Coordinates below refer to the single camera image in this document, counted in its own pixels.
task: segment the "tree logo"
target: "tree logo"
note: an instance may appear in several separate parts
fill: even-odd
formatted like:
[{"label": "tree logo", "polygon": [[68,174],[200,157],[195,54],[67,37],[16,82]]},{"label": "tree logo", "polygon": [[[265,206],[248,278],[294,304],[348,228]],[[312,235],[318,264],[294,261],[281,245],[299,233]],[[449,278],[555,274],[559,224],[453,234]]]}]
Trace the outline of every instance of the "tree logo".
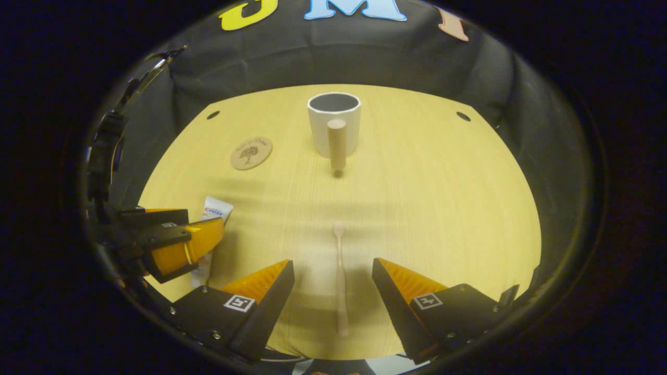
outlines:
[{"label": "tree logo", "polygon": [[231,153],[229,161],[232,167],[240,171],[245,171],[246,169],[258,166],[266,160],[272,149],[273,144],[270,139],[255,137],[236,147]]},{"label": "tree logo", "polygon": [[250,158],[257,155],[257,152],[259,152],[259,150],[257,149],[257,146],[250,146],[250,147],[246,148],[245,150],[243,150],[243,152],[241,152],[241,155],[239,156],[239,159],[243,159],[244,157],[247,157],[248,160],[245,163],[250,164]]}]

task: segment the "light blue letter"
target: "light blue letter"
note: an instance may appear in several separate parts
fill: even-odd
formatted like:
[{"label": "light blue letter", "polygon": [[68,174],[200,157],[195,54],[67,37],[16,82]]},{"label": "light blue letter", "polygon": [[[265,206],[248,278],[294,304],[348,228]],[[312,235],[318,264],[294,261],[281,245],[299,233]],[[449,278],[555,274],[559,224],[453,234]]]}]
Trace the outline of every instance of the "light blue letter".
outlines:
[{"label": "light blue letter", "polygon": [[366,3],[366,9],[362,10],[362,14],[367,17],[393,19],[394,21],[408,19],[398,10],[394,0],[310,0],[310,12],[306,13],[303,18],[332,17],[336,11],[329,9],[329,3],[345,15],[352,15],[363,3]]}]

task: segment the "wooden peg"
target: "wooden peg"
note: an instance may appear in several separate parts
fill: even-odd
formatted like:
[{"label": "wooden peg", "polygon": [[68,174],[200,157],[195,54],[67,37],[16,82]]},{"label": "wooden peg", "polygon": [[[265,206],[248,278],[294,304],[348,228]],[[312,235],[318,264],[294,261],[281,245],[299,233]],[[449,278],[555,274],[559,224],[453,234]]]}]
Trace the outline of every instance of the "wooden peg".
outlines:
[{"label": "wooden peg", "polygon": [[345,168],[346,161],[346,123],[341,119],[333,119],[327,123],[329,133],[329,155],[331,157],[331,168],[341,171]]}]

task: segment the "wooden table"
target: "wooden table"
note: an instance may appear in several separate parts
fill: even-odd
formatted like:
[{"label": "wooden table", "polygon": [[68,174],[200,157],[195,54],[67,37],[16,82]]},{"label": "wooden table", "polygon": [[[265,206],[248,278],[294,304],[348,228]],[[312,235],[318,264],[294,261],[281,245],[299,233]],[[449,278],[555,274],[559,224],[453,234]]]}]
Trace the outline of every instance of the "wooden table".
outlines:
[{"label": "wooden table", "polygon": [[[343,91],[362,101],[359,144],[344,176],[311,144],[307,100]],[[212,119],[207,116],[220,111]],[[467,115],[466,121],[457,111]],[[261,165],[233,169],[241,142],[268,137]],[[514,157],[470,106],[368,85],[286,87],[209,105],[179,135],[139,201],[201,217],[206,196],[234,205],[213,256],[221,287],[286,258],[296,283],[269,347],[311,358],[375,358],[403,352],[371,279],[381,257],[446,286],[468,283],[498,299],[540,261],[540,225]],[[342,220],[350,336],[336,333],[336,242]],[[149,281],[176,300],[189,275]]]}]

